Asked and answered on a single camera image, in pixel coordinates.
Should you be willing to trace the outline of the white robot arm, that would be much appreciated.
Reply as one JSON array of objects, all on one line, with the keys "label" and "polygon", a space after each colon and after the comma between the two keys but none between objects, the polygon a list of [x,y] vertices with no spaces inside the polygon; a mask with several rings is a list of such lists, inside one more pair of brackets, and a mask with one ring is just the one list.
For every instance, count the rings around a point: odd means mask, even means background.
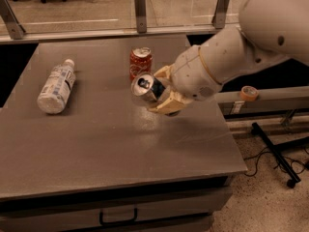
[{"label": "white robot arm", "polygon": [[309,65],[309,0],[242,0],[237,26],[192,46],[154,74],[167,89],[149,110],[178,112],[239,76],[288,59]]}]

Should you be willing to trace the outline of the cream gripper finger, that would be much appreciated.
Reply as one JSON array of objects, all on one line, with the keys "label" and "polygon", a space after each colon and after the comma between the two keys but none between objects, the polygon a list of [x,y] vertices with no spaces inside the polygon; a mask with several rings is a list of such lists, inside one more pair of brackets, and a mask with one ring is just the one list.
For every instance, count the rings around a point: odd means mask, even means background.
[{"label": "cream gripper finger", "polygon": [[162,67],[161,69],[159,69],[157,72],[154,73],[154,76],[158,78],[170,79],[171,67],[170,66]]},{"label": "cream gripper finger", "polygon": [[162,103],[149,107],[148,110],[156,114],[172,114],[185,109],[190,104],[190,99],[179,92],[172,91]]}]

